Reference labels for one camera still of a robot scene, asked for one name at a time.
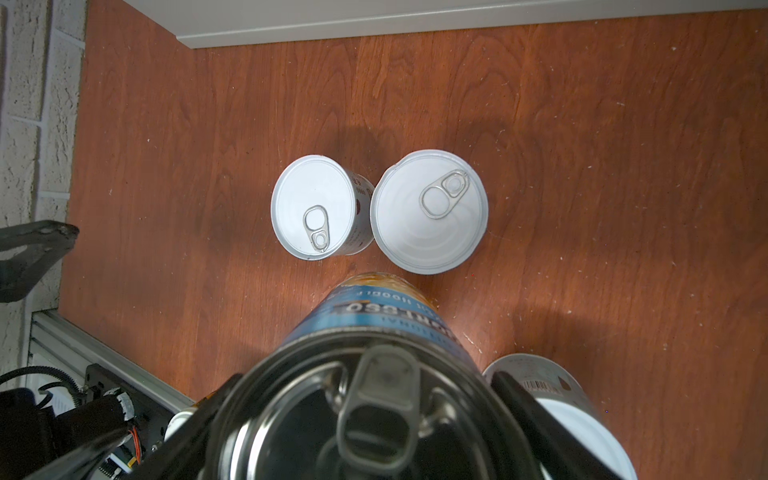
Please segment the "black cable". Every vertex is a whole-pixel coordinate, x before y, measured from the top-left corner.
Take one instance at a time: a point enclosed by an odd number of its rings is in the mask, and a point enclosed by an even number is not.
[[[23,366],[20,369],[13,370],[11,372],[8,372],[4,375],[0,376],[0,385],[3,383],[13,380],[19,376],[23,375],[31,375],[33,373],[40,373],[43,375],[49,375],[54,377],[55,379],[61,380],[62,383],[65,384],[67,387],[67,391],[72,396],[72,402],[74,403],[75,407],[79,407],[83,404],[83,398],[85,397],[85,394],[80,390],[80,387],[78,387],[78,384],[75,383],[75,381],[67,375],[66,372],[63,372],[62,370],[55,369],[52,366]]]
[[[40,401],[38,404],[38,408],[42,409],[45,407],[51,400],[53,400],[53,392],[48,391],[47,389],[51,389],[55,386],[62,386],[61,382],[54,382],[54,383],[48,383],[45,385],[45,389],[43,387],[40,387],[38,389],[38,393],[40,395],[45,395],[45,398]]]

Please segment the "pull tab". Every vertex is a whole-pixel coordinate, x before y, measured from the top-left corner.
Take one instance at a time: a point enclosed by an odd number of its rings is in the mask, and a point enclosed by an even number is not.
[[[397,475],[419,440],[421,372],[416,358],[392,345],[368,348],[339,411],[339,455],[358,470]]]
[[[306,218],[315,210],[318,210],[323,214],[323,225],[320,228],[312,228],[306,222]],[[328,235],[328,212],[326,212],[326,209],[322,205],[315,205],[314,207],[308,208],[307,211],[304,212],[303,222],[304,230],[306,230],[306,235],[310,238],[312,248],[318,252],[328,250],[330,237]]]
[[[435,195],[426,198],[427,193],[434,189]],[[453,207],[462,199],[469,190],[469,176],[463,170],[450,171],[437,180],[433,181],[422,190],[419,196],[419,205],[427,217],[440,220],[451,213]]]

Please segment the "metal can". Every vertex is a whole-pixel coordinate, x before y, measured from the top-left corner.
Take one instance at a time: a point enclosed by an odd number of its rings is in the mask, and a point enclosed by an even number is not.
[[[543,356],[513,353],[496,359],[483,376],[490,382],[499,371],[511,375],[608,468],[625,480],[637,480],[629,456],[600,422],[587,394],[566,369]]]
[[[207,478],[541,478],[528,440],[431,303],[339,285],[238,383]]]
[[[167,442],[168,439],[178,431],[178,429],[181,428],[181,426],[184,423],[187,423],[187,420],[189,420],[192,415],[197,412],[196,406],[190,406],[183,410],[180,410],[176,413],[176,415],[172,416],[170,418],[170,421],[168,422],[168,427],[165,429],[165,433],[163,434],[163,441]]]
[[[397,266],[432,275],[469,258],[488,225],[480,176],[442,150],[406,155],[384,175],[371,203],[373,236]]]
[[[272,192],[272,227],[295,257],[322,260],[353,255],[373,241],[373,185],[322,155],[294,161]]]

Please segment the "white wall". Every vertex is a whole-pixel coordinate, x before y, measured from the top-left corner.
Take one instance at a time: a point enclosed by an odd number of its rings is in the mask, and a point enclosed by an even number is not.
[[[768,7],[768,0],[126,0],[192,48]]]

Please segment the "can label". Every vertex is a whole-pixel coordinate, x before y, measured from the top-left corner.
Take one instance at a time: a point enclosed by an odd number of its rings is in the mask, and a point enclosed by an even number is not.
[[[535,399],[569,403],[599,420],[592,402],[566,369],[543,356],[514,353],[503,356],[485,370],[490,379],[494,372],[507,372]]]
[[[387,273],[355,276],[335,288],[285,343],[324,329],[375,327],[420,336],[477,366],[433,305],[410,283]]]
[[[364,250],[373,240],[370,213],[373,185],[363,175],[358,175],[346,169],[345,171],[349,175],[349,181],[352,182],[352,189],[355,192],[355,209],[353,212],[355,219],[344,244],[339,247],[334,255],[353,255]]]

